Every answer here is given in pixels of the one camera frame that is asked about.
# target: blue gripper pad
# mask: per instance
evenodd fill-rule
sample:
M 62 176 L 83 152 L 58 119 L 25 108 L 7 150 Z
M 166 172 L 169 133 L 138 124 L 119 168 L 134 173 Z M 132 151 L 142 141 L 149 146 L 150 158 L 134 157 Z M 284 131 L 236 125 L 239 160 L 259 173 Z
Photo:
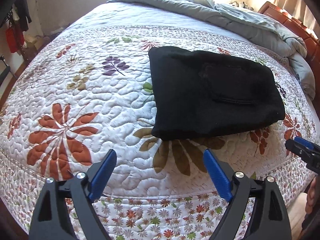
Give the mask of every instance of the blue gripper pad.
M 304 147 L 308 148 L 309 150 L 313 150 L 313 148 L 314 148 L 313 144 L 311 142 L 309 142 L 309 141 L 307 141 L 307 140 L 305 140 L 305 139 L 303 139 L 303 138 L 301 138 L 299 136 L 296 136 L 294 138 L 294 141 L 296 141 L 297 143 L 302 144 Z
M 208 149 L 203 153 L 203 162 L 220 197 L 230 202 L 233 198 L 231 193 L 231 181 L 229 181 L 218 161 L 212 156 Z
M 117 154 L 111 150 L 108 157 L 104 160 L 101 167 L 93 177 L 91 182 L 91 191 L 89 199 L 93 203 L 95 199 L 99 199 L 103 193 L 104 188 L 117 164 Z

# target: metal screw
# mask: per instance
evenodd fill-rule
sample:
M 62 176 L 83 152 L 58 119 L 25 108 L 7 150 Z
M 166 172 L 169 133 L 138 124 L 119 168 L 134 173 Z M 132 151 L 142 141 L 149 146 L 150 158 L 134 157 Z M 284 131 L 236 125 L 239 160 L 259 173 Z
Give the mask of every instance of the metal screw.
M 78 179 L 83 179 L 85 177 L 85 173 L 84 172 L 79 172 L 78 174 L 77 174 L 77 178 Z
M 47 183 L 52 183 L 54 181 L 54 178 L 47 178 Z
M 237 177 L 237 178 L 243 178 L 243 177 L 244 177 L 243 172 L 237 171 L 237 172 L 236 172 L 236 177 Z
M 267 181 L 269 181 L 269 182 L 275 182 L 275 178 L 274 177 L 271 177 L 271 176 L 268 176 L 267 177 Z

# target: wooden headboard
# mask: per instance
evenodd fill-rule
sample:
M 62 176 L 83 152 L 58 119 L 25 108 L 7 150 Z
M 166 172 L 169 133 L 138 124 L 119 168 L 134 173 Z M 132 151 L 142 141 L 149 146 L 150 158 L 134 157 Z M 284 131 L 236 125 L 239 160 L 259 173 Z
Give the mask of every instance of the wooden headboard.
M 307 27 L 305 27 L 299 20 L 293 18 L 287 12 L 281 10 L 280 7 L 266 2 L 258 11 L 261 14 L 267 15 L 289 30 L 301 37 L 307 46 L 307 57 L 305 60 L 310 65 L 313 74 L 316 79 L 316 97 L 312 101 L 313 106 L 316 109 L 317 115 L 320 118 L 320 41 L 318 38 L 308 33 Z

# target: light blue blanket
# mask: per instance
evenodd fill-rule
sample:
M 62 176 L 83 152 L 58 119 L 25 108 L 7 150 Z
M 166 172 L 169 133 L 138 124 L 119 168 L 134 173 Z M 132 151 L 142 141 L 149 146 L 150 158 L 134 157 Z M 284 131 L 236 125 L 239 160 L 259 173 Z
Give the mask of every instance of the light blue blanket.
M 315 80 L 304 60 L 307 49 L 302 38 L 268 16 L 239 10 L 213 0 L 109 0 L 108 2 L 143 3 L 163 10 L 190 16 L 237 33 L 252 43 L 287 57 L 300 84 L 311 98 Z

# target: folded black cloth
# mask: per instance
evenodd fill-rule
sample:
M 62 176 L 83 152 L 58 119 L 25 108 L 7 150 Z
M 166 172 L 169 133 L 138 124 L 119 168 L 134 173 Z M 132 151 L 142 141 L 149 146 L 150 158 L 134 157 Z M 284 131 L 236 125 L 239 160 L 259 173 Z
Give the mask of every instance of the folded black cloth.
M 251 60 L 177 47 L 149 51 L 162 140 L 221 136 L 284 119 L 272 71 Z

